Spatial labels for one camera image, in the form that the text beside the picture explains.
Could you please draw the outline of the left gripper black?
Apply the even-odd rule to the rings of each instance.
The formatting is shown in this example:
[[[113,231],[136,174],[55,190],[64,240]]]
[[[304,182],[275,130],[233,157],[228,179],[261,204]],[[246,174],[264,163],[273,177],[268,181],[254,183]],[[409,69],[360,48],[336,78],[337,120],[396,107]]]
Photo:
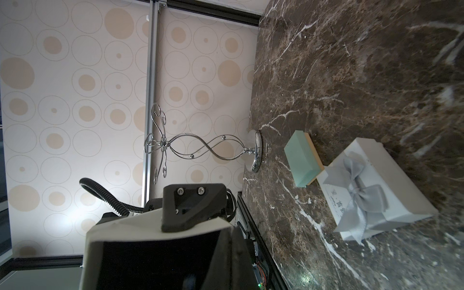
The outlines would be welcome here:
[[[237,210],[236,197],[223,184],[169,185],[163,188],[162,198],[151,199],[144,207],[125,204],[105,188],[98,188],[97,197],[121,217],[162,210],[161,230],[165,233],[183,232],[214,218],[230,222]]]

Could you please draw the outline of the white lift-off box base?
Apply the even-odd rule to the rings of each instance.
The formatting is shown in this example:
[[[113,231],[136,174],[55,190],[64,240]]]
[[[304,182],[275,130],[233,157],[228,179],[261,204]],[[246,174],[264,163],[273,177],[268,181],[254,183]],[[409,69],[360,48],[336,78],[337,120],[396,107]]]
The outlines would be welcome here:
[[[86,235],[82,290],[256,290],[240,229],[216,217],[177,233],[163,212],[103,219]]]

